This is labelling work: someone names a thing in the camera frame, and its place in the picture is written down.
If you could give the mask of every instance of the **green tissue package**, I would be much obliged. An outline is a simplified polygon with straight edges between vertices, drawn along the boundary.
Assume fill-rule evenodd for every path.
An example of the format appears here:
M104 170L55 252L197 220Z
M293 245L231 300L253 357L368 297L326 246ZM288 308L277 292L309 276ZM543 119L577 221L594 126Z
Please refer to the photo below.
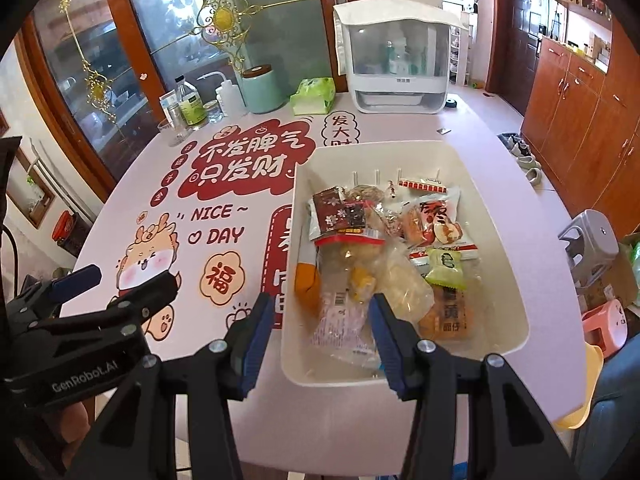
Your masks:
M294 115L327 114L334 105L335 83L331 77L303 79L291 96Z

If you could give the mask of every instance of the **wooden lid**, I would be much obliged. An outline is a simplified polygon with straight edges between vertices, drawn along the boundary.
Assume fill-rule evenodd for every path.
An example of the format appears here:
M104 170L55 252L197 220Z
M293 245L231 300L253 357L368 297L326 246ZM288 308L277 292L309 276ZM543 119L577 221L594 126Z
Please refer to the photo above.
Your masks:
M266 74L267 72L271 72L271 65L258 65L248 68L242 72L242 78L251 79L252 77L257 77L259 75Z

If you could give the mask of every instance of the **bottle with green label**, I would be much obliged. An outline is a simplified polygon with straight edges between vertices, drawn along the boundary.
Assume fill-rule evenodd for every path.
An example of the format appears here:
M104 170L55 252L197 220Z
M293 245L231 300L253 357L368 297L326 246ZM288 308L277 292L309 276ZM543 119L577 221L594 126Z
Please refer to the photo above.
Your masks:
M177 77L175 82L178 84L175 95L186 123L192 126L203 121L207 117L207 111L202 105L202 99L196 87L187 83L183 75Z

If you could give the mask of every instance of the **pink stool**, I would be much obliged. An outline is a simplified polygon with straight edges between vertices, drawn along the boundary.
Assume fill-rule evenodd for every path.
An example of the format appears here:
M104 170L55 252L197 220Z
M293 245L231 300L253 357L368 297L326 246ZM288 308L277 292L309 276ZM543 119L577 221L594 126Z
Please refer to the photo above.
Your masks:
M592 344L602 349L605 358L615 354L626 342L626 319L618 300L607 301L582 314L582 330L585 334L596 332Z

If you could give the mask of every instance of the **yellow snack package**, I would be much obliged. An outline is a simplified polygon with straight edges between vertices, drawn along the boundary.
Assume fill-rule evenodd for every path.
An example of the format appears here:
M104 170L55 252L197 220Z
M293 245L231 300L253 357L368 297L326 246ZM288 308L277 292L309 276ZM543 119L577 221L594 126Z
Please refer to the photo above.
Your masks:
M431 270L424 277L430 285L448 286L464 290L465 275L460 265L461 254L459 251L447 251L445 249L431 249L428 251Z

